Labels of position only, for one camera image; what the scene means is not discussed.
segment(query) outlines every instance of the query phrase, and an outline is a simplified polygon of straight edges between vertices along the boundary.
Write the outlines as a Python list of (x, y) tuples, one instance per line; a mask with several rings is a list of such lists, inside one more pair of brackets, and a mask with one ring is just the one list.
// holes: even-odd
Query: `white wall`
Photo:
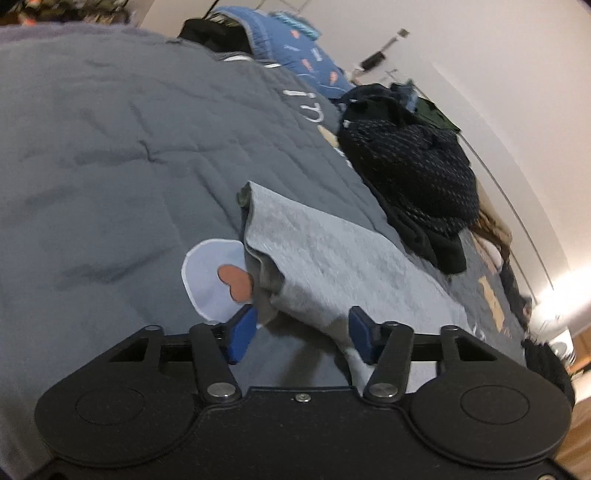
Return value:
[[(591, 15), (578, 0), (312, 0), (302, 11), (344, 68), (400, 28), (383, 70), (412, 77), (499, 180), (553, 281), (591, 263)], [(486, 172), (534, 293), (548, 287), (527, 234)]]

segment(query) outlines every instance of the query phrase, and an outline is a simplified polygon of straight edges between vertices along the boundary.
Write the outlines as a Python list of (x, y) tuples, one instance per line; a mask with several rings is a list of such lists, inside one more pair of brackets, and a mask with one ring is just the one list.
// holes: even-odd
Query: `gray bedspread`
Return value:
[[(247, 181), (404, 251), (319, 134), (314, 121), (322, 113), (334, 131), (337, 110), (282, 68), (123, 31), (7, 41), (0, 65), (0, 466), (15, 478), (48, 459), (33, 423), (48, 387), (146, 325), (181, 333), (197, 321), (181, 265), (202, 240), (239, 238)], [(464, 274), (412, 261), (464, 305), (477, 335), (522, 361), (500, 281), (464, 240)], [(281, 317), (234, 372), (245, 388), (343, 385), (344, 367), (328, 338)]]

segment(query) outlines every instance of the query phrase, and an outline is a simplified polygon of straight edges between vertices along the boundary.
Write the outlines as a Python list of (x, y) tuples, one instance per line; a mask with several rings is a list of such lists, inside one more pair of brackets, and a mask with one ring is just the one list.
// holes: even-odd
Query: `brown fabric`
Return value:
[(472, 236), (472, 241), (474, 242), (474, 247), (476, 248), (476, 251), (480, 255), (480, 258), (486, 264), (486, 266), (488, 267), (488, 270), (491, 272), (491, 274), (493, 274), (493, 275), (496, 274), (495, 263), (492, 261), (491, 256), (488, 254), (488, 252), (486, 250), (484, 250), (484, 247), (476, 239), (475, 235), (473, 233), (471, 233), (470, 235)]
[(490, 198), (488, 198), (478, 180), (476, 181), (476, 188), (478, 190), (480, 212), (478, 220), (470, 227), (470, 230), (497, 245), (501, 250), (503, 260), (506, 262), (509, 260), (509, 247), (513, 240), (511, 229), (496, 212)]
[(556, 461), (580, 480), (591, 480), (591, 398), (577, 403)]

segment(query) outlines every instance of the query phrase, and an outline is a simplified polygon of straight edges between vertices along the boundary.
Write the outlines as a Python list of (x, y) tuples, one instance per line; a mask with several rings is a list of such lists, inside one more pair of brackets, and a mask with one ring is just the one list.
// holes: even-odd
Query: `gray cloth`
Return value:
[[(441, 325), (469, 329), (464, 308), (379, 233), (253, 182), (242, 189), (239, 204), (248, 211), (244, 246), (261, 262), (260, 285), (271, 304), (331, 337), (359, 391), (374, 368), (349, 337), (353, 305), (378, 323), (393, 320), (417, 333), (438, 334)], [(410, 391), (434, 377), (425, 370), (413, 374)]]
[[(313, 92), (283, 68), (119, 31), (8, 42), (0, 65), (0, 466), (14, 478), (48, 459), (33, 422), (46, 389), (146, 325), (173, 334), (199, 321), (183, 260), (203, 240), (239, 239), (236, 192), (247, 181), (404, 251), (302, 106), (318, 103), (332, 132), (338, 111), (285, 94)], [(409, 258), (465, 307), (471, 328), (522, 358), (517, 335), (488, 331), (486, 267), (471, 254), (468, 245), (468, 270), (451, 280)], [(345, 367), (332, 340), (281, 316), (232, 369), (246, 390), (346, 385)]]

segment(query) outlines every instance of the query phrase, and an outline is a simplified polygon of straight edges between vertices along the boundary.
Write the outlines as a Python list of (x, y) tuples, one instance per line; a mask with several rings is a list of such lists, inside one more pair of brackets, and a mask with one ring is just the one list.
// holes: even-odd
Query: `green clothing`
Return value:
[(419, 98), (415, 115), (434, 127), (453, 130), (457, 134), (462, 131), (430, 100)]

